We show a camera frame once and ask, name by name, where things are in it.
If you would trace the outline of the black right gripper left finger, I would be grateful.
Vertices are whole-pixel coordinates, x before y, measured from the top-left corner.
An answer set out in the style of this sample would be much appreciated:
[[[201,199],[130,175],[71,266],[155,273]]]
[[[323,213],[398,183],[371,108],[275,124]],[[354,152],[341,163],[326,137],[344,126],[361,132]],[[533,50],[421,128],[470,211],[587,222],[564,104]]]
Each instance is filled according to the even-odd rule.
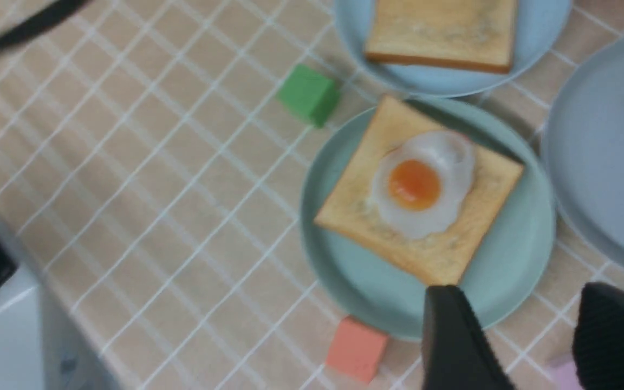
[[[455,285],[426,288],[423,389],[514,389],[475,311]]]

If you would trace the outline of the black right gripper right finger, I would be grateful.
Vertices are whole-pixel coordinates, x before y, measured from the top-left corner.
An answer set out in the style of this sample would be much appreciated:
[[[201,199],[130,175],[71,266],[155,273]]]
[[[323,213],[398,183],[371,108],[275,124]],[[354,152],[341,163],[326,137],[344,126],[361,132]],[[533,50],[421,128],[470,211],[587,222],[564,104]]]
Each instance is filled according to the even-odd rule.
[[[624,389],[624,291],[588,282],[580,294],[572,356],[584,389]]]

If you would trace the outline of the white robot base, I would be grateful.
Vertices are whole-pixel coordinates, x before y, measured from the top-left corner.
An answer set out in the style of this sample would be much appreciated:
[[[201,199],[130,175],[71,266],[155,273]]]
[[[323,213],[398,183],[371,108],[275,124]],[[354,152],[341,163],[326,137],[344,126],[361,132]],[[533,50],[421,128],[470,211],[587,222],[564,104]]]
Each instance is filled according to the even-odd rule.
[[[0,389],[118,389],[0,219]]]

